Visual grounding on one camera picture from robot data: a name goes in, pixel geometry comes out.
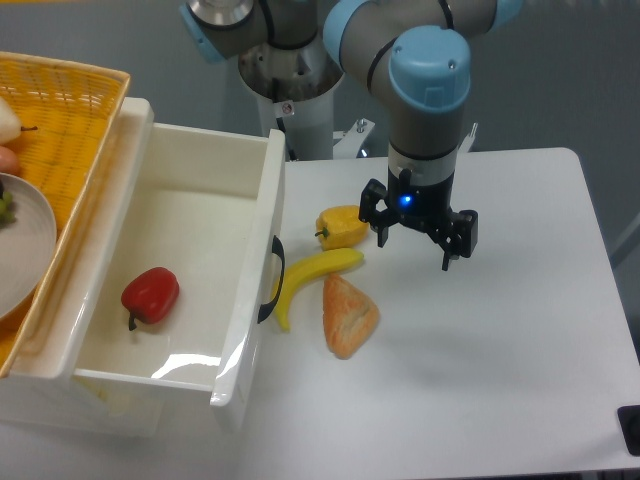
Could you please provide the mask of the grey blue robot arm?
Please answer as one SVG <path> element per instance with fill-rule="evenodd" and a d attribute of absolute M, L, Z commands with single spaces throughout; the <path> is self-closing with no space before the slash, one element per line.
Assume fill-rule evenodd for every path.
<path fill-rule="evenodd" d="M 516 17 L 518 1 L 185 1 L 179 12 L 209 62 L 238 61 L 264 129 L 293 160 L 332 151 L 330 101 L 345 77 L 390 118 L 388 179 L 364 188 L 359 217 L 385 242 L 393 225 L 427 234 L 445 261 L 469 257 L 478 215 L 450 205 L 471 37 Z"/>

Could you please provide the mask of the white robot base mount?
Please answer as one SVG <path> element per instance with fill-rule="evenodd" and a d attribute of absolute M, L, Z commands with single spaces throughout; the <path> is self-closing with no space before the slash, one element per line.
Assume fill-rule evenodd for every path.
<path fill-rule="evenodd" d="M 272 129 L 285 135 L 290 161 L 367 158 L 375 123 L 358 118 L 347 130 L 334 129 L 332 91 L 304 101 L 276 102 L 253 93 L 264 136 Z"/>

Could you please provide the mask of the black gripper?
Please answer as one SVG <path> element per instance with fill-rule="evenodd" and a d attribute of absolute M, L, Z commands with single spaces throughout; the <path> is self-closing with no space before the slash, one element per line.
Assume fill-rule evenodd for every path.
<path fill-rule="evenodd" d="M 437 244 L 443 250 L 442 270 L 448 271 L 453 260 L 470 258 L 478 242 L 478 212 L 451 210 L 450 198 L 454 175 L 432 185 L 403 184 L 388 171 L 386 187 L 370 179 L 360 197 L 359 215 L 377 236 L 383 248 L 389 228 L 401 225 L 423 233 L 437 233 Z M 383 210 L 380 203 L 386 204 Z"/>

